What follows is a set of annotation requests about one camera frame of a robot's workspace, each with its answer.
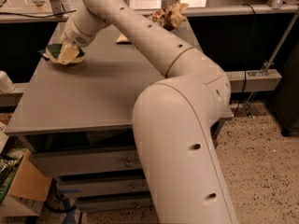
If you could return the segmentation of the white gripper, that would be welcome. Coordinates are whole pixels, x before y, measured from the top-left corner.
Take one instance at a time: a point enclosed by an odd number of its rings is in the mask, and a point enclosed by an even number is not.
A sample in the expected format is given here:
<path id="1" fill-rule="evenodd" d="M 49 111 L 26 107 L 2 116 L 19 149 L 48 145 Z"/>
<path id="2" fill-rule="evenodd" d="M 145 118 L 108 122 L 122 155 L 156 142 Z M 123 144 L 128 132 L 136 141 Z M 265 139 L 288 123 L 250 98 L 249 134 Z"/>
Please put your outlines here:
<path id="1" fill-rule="evenodd" d="M 72 63 L 79 55 L 78 47 L 87 47 L 94 39 L 95 34 L 89 29 L 89 25 L 83 19 L 72 15 L 67 20 L 60 37 L 60 42 L 63 44 L 57 62 L 61 64 Z"/>

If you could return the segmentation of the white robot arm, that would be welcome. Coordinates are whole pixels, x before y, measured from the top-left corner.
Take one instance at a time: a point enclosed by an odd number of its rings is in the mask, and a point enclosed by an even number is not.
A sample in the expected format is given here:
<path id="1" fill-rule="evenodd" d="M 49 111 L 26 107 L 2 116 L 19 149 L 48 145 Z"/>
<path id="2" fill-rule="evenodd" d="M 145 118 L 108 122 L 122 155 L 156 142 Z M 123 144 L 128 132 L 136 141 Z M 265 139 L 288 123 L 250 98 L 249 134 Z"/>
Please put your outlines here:
<path id="1" fill-rule="evenodd" d="M 230 81 L 202 51 L 128 7 L 126 0 L 82 0 L 61 37 L 70 53 L 113 24 L 163 80 L 133 109 L 136 150 L 161 224 L 239 224 L 211 127 L 233 113 Z"/>

